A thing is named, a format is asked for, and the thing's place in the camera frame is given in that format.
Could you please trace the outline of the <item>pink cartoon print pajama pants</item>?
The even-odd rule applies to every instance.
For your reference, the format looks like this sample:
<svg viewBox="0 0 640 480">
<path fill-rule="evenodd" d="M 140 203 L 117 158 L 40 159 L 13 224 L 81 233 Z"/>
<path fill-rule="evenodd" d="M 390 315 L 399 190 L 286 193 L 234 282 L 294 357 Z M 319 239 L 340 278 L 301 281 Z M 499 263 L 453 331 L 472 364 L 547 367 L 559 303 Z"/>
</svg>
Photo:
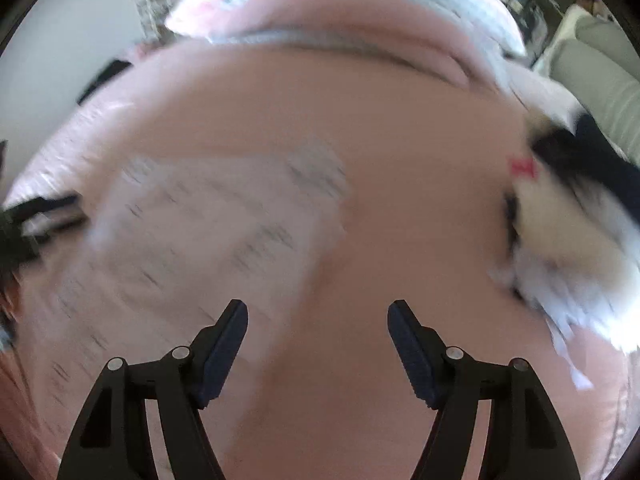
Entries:
<svg viewBox="0 0 640 480">
<path fill-rule="evenodd" d="M 244 300 L 250 327 L 221 398 L 204 415 L 224 469 L 272 479 L 287 429 L 265 413 L 266 382 L 322 255 L 341 235 L 340 159 L 288 154 L 137 159 L 88 230 L 55 245 L 23 288 L 41 433 L 61 452 L 90 382 L 111 356 L 155 358 Z"/>
</svg>

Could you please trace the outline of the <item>folded white striped garment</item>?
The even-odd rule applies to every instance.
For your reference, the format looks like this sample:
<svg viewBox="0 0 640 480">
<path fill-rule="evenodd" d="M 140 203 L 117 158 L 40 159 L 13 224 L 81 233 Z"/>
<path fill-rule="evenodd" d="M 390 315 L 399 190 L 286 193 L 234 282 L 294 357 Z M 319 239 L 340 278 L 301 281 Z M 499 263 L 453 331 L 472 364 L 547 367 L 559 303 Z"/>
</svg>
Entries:
<svg viewBox="0 0 640 480">
<path fill-rule="evenodd" d="M 623 258 L 612 269 L 613 281 L 605 283 L 521 249 L 489 275 L 544 317 L 553 348 L 567 362 L 578 390 L 591 389 L 593 383 L 568 350 L 575 327 L 591 330 L 625 354 L 639 349 L 639 267 L 633 261 Z"/>
</svg>

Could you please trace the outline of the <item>black bag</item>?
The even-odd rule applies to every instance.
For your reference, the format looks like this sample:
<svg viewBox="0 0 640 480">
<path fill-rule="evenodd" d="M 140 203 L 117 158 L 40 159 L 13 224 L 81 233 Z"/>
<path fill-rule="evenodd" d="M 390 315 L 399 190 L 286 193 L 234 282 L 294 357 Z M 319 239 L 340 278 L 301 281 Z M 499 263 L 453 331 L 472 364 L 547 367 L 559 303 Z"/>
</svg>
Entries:
<svg viewBox="0 0 640 480">
<path fill-rule="evenodd" d="M 111 62 L 105 65 L 102 70 L 100 70 L 99 73 L 97 73 L 96 76 L 94 76 L 85 86 L 85 89 L 82 90 L 81 94 L 78 96 L 76 103 L 81 105 L 86 99 L 89 99 L 96 90 L 99 90 L 99 88 L 104 86 L 104 84 L 107 84 L 119 74 L 128 70 L 131 66 L 132 64 L 129 61 L 120 60 L 119 58 L 111 60 Z"/>
</svg>

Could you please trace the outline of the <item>pink bed sheet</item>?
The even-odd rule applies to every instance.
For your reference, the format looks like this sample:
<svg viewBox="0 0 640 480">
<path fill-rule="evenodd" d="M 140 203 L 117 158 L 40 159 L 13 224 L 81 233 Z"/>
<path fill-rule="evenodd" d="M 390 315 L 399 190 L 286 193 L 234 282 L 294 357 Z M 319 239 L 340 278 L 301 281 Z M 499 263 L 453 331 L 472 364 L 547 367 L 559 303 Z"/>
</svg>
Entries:
<svg viewBox="0 0 640 480">
<path fill-rule="evenodd" d="M 15 180 L 10 203 L 80 193 L 91 221 L 137 159 L 292 153 L 327 146 L 342 162 L 341 235 L 322 255 L 266 382 L 265 413 L 287 429 L 273 479 L 405 479 L 433 421 L 386 330 L 405 299 L 444 341 L 474 358 L 533 364 L 578 467 L 601 479 L 620 456 L 631 366 L 600 337 L 572 344 L 592 380 L 577 390 L 544 320 L 498 288 L 506 248 L 506 162 L 521 149 L 520 108 L 373 56 L 188 41 L 102 88 L 58 128 Z M 1 361 L 1 429 L 28 471 L 51 479 L 61 452 L 41 433 L 29 371 L 21 276 L 16 351 Z"/>
</svg>

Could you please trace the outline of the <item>folded cream garment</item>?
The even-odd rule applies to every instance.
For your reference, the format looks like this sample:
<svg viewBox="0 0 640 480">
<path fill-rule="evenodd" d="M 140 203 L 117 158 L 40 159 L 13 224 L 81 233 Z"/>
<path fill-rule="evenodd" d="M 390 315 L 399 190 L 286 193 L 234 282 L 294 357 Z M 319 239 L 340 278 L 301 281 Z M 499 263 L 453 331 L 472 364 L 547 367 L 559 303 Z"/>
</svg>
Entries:
<svg viewBox="0 0 640 480">
<path fill-rule="evenodd" d="M 509 170 L 513 247 L 607 292 L 620 294 L 637 281 L 631 256 L 550 170 L 532 156 L 511 159 Z"/>
</svg>

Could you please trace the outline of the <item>white shelf rack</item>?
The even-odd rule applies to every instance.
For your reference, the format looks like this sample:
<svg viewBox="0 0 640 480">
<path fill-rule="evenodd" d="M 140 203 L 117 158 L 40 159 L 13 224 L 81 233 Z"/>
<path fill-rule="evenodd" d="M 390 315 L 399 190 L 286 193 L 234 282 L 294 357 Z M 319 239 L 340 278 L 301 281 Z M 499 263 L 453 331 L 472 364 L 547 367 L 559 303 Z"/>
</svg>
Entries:
<svg viewBox="0 0 640 480">
<path fill-rule="evenodd" d="M 145 42 L 168 44 L 174 34 L 166 27 L 165 21 L 180 0 L 136 0 L 138 18 Z"/>
</svg>

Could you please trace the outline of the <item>folded navy garment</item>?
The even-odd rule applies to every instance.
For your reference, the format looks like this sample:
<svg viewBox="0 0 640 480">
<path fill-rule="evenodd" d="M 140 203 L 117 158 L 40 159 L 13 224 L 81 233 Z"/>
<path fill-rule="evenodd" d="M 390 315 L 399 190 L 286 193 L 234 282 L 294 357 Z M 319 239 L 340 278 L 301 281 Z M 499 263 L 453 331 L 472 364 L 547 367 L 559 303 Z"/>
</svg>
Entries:
<svg viewBox="0 0 640 480">
<path fill-rule="evenodd" d="M 578 116 L 574 133 L 551 125 L 528 145 L 564 182 L 583 177 L 602 185 L 639 223 L 639 168 L 616 153 L 591 115 Z"/>
</svg>

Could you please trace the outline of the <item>light pink pillow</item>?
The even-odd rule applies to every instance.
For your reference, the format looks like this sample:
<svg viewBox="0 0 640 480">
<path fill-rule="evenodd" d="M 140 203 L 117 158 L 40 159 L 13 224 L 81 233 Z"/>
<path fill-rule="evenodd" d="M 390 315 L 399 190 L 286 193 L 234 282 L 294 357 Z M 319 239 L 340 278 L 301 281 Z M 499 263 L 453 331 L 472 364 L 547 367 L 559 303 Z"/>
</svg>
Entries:
<svg viewBox="0 0 640 480">
<path fill-rule="evenodd" d="M 512 93 L 528 110 L 540 110 L 552 122 L 575 131 L 585 109 L 562 84 L 510 60 L 506 61 L 506 76 Z"/>
</svg>

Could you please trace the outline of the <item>grey padded headboard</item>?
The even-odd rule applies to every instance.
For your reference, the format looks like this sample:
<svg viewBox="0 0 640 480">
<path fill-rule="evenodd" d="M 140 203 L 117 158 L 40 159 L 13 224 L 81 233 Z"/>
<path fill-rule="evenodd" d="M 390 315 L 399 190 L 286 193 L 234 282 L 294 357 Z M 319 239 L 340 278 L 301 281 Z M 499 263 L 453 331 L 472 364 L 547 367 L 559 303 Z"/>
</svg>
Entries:
<svg viewBox="0 0 640 480">
<path fill-rule="evenodd" d="M 534 71 L 562 84 L 608 140 L 639 160 L 639 55 L 614 21 L 570 6 Z"/>
</svg>

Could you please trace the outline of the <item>folded pink checkered duvet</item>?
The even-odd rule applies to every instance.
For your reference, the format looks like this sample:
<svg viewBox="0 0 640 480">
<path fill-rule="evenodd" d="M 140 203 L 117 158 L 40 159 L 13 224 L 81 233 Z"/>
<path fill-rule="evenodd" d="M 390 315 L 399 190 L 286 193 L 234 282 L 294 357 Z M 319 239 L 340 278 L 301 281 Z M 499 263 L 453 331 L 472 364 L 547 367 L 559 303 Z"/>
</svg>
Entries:
<svg viewBox="0 0 640 480">
<path fill-rule="evenodd" d="M 376 52 L 463 89 L 505 89 L 506 58 L 526 53 L 500 0 L 181 0 L 165 24 L 211 42 Z"/>
</svg>

